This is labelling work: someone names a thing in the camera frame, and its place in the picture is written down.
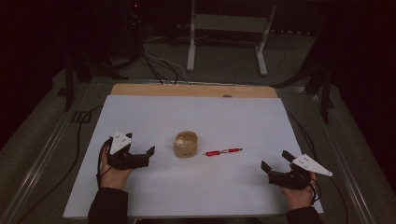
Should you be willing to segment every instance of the wire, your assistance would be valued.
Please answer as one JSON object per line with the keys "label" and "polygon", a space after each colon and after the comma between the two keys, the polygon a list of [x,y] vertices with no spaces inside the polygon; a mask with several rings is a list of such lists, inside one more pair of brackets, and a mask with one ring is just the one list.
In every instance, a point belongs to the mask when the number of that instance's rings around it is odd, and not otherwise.
{"label": "wire", "polygon": [[183,68],[183,67],[181,67],[181,66],[178,65],[177,63],[173,63],[173,62],[170,62],[170,61],[168,61],[168,60],[165,60],[165,59],[162,59],[162,58],[159,58],[159,57],[154,56],[153,54],[151,54],[150,52],[147,51],[147,49],[146,49],[146,47],[145,47],[144,45],[143,45],[143,50],[144,50],[150,57],[152,57],[152,58],[154,58],[154,59],[160,60],[160,61],[165,62],[165,63],[171,63],[171,64],[173,64],[173,65],[179,67],[180,70],[183,72],[183,77],[184,77],[184,79],[186,80],[187,84],[190,85],[190,83],[189,83],[189,81],[187,80],[187,77],[186,77],[186,71],[184,71],[184,68]]}
{"label": "wire", "polygon": [[161,63],[157,63],[157,62],[155,62],[155,61],[152,61],[151,59],[149,59],[151,62],[153,62],[153,63],[156,63],[156,64],[158,64],[159,66],[162,66],[162,67],[164,67],[164,68],[166,68],[166,69],[168,69],[168,70],[170,70],[171,72],[173,72],[176,76],[175,76],[175,85],[177,84],[177,79],[178,79],[178,77],[181,77],[182,79],[184,79],[184,81],[186,81],[187,82],[187,80],[183,77],[183,76],[181,76],[176,70],[175,70],[175,68],[174,67],[172,67],[169,63],[167,63],[167,62],[164,62],[165,64],[166,64],[166,66],[165,65],[163,65],[163,64],[161,64]]}
{"label": "wire", "polygon": [[282,65],[283,61],[285,61],[285,58],[286,58],[286,46],[288,45],[290,34],[291,34],[291,31],[288,31],[288,36],[286,37],[286,41],[285,41],[285,44],[283,46],[283,57],[282,57],[282,60],[280,60],[280,63],[277,65],[277,68],[275,70],[274,77],[273,77],[273,80],[271,81],[270,86],[274,84],[274,81],[275,81],[275,78],[276,78],[276,75],[277,75],[277,70],[279,70],[280,65]]}
{"label": "wire", "polygon": [[[101,108],[101,107],[103,107],[102,105],[101,106],[97,106],[96,108],[94,108],[94,109],[92,109],[92,110],[90,110],[90,112],[88,112],[87,114],[85,114],[84,115],[84,117],[83,117],[83,119],[82,120],[85,120],[86,118],[87,118],[87,116],[88,115],[92,115],[92,112],[94,111],[94,110],[96,110],[96,109],[99,109],[99,108]],[[22,223],[25,219],[26,219],[26,217],[29,215],[29,214],[31,214],[48,196],[50,196],[51,195],[51,193],[53,192],[53,191],[55,191],[65,180],[66,180],[66,178],[70,175],[70,173],[73,171],[73,169],[75,168],[75,166],[76,166],[76,164],[77,164],[77,161],[78,161],[78,156],[79,156],[79,152],[80,152],[80,149],[79,149],[79,142],[80,142],[80,137],[79,137],[79,135],[80,135],[80,132],[81,132],[81,126],[82,126],[82,124],[83,124],[83,122],[81,122],[79,125],[78,125],[78,135],[77,135],[77,147],[76,147],[76,156],[75,156],[75,159],[73,160],[73,163],[72,163],[72,165],[70,166],[70,168],[69,168],[69,170],[66,172],[66,174],[64,175],[64,177],[62,177],[62,179],[60,180],[60,181],[58,181],[58,183],[57,184],[55,184],[55,186],[53,186],[52,187],[52,189],[50,189],[40,200],[38,200],[22,217],[21,217],[21,219],[17,222],[18,224],[20,224],[20,223]]]}
{"label": "wire", "polygon": [[[308,132],[306,131],[306,129],[303,127],[303,125],[297,120],[297,118],[295,118],[288,110],[286,110],[286,112],[287,112],[287,114],[289,115],[289,117],[291,117],[291,118],[294,120],[294,122],[298,125],[298,127],[299,127],[300,130],[301,130],[301,132],[303,133],[304,139],[305,139],[306,143],[308,144],[308,147],[311,149],[312,153],[314,154],[314,159],[315,159],[315,161],[317,161],[319,164],[321,164],[321,162],[318,160],[317,152],[316,152],[316,149],[315,149],[315,145],[314,145],[314,142],[312,141],[311,136],[308,134]],[[335,184],[334,180],[333,180],[331,177],[330,177],[330,180],[332,181],[332,184],[333,184],[333,185],[335,186],[335,188],[337,189],[338,194],[340,195],[341,201],[343,202],[344,208],[345,208],[345,210],[346,210],[346,224],[347,224],[348,221],[349,221],[349,213],[348,213],[348,211],[347,211],[347,203],[346,203],[346,201],[345,201],[345,199],[344,199],[344,197],[343,197],[343,194],[341,193],[341,190],[340,190],[340,189],[338,188],[338,186]],[[320,188],[320,186],[318,185],[318,182],[316,182],[316,186],[318,186],[318,189],[319,189],[319,191],[320,191],[320,196],[321,196],[321,188]]]}

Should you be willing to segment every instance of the person's arm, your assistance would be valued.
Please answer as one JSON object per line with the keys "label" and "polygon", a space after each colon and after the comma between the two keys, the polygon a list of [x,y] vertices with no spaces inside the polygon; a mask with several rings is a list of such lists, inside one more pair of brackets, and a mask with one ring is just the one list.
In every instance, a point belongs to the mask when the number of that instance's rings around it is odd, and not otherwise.
{"label": "person's arm", "polygon": [[102,153],[100,188],[96,192],[88,213],[90,224],[127,224],[128,193],[123,191],[132,170],[116,170],[107,164],[106,152]]}
{"label": "person's arm", "polygon": [[[317,176],[311,173],[311,185],[315,186]],[[289,212],[286,218],[289,224],[323,224],[317,210],[312,206],[313,191],[310,187],[302,190],[281,188],[288,201]]]}

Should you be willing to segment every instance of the white table surface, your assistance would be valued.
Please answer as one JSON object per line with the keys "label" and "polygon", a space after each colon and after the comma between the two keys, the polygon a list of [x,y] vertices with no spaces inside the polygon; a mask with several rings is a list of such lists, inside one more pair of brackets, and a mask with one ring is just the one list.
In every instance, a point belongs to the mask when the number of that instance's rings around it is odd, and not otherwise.
{"label": "white table surface", "polygon": [[[263,160],[288,172],[282,150],[301,155],[280,99],[109,95],[64,217],[87,217],[97,191],[99,150],[115,131],[133,133],[132,154],[156,147],[149,167],[134,170],[126,184],[130,217],[256,217],[287,211],[279,187],[270,185],[261,169]],[[198,135],[192,158],[175,156],[173,143],[182,131]],[[232,147],[243,151],[203,155]],[[323,212],[320,202],[315,207]]]}

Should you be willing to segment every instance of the small bowl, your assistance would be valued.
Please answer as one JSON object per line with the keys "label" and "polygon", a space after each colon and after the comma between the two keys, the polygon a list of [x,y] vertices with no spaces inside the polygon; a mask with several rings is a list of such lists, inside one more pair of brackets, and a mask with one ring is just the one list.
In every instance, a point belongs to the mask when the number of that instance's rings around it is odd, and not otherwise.
{"label": "small bowl", "polygon": [[185,131],[176,136],[175,154],[179,158],[189,158],[197,154],[198,136],[195,132]]}

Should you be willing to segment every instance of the sleeve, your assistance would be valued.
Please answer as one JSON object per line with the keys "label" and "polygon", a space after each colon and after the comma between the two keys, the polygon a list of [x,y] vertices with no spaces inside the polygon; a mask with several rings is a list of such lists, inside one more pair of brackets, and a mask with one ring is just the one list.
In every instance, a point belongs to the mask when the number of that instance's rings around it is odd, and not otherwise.
{"label": "sleeve", "polygon": [[90,224],[128,223],[128,193],[120,189],[99,188],[88,213]]}
{"label": "sleeve", "polygon": [[290,210],[286,213],[286,218],[289,224],[324,224],[320,218],[317,210],[314,207],[304,207]]}

